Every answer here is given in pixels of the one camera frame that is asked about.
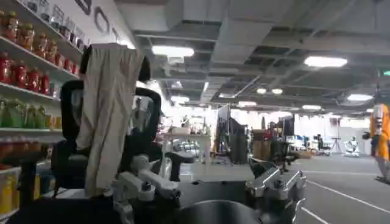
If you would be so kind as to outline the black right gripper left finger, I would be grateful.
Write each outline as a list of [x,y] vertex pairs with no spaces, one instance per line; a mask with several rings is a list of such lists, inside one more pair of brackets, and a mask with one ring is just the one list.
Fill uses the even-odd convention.
[[113,182],[113,208],[122,220],[134,219],[133,199],[151,202],[159,193],[165,199],[180,197],[178,183],[169,181],[151,171],[147,155],[134,156],[130,170],[118,174]]

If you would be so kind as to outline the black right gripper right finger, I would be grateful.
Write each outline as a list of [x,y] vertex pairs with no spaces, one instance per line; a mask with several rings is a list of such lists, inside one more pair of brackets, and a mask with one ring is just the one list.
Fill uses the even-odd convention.
[[306,200],[305,174],[256,158],[249,159],[249,166],[255,178],[246,182],[246,192],[259,218],[296,219]]

